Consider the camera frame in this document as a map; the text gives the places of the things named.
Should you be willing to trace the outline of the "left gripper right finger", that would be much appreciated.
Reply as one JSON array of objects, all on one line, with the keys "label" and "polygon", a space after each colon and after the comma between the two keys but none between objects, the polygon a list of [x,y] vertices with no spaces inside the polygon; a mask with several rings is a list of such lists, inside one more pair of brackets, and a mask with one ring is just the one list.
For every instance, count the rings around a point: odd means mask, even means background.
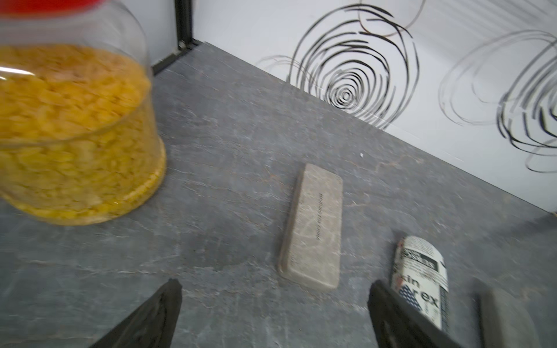
[{"label": "left gripper right finger", "polygon": [[374,281],[368,311],[380,348],[459,348],[383,280]]}]

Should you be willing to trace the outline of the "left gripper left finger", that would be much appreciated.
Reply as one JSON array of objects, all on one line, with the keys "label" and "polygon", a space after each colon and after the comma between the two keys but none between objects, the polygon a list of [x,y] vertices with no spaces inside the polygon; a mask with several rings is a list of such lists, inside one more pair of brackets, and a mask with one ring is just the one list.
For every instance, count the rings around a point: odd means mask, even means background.
[{"label": "left gripper left finger", "polygon": [[93,347],[169,347],[181,311],[182,285],[169,279]]}]

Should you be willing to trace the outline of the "grey oval eyeglass case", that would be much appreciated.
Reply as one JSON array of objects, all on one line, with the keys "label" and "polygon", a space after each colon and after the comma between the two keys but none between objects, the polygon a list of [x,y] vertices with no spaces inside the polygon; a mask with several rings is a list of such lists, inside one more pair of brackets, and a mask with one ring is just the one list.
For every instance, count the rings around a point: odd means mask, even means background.
[{"label": "grey oval eyeglass case", "polygon": [[518,299],[499,288],[480,296],[484,347],[541,347],[535,324]]}]

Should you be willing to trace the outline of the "grey rectangular eyeglass case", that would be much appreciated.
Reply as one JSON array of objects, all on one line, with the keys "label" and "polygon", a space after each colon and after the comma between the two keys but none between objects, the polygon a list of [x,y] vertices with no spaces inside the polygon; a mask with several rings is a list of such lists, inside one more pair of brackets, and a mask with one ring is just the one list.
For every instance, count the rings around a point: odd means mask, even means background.
[{"label": "grey rectangular eyeglass case", "polygon": [[339,285],[342,179],[307,163],[297,179],[278,273],[301,286],[331,291]]}]

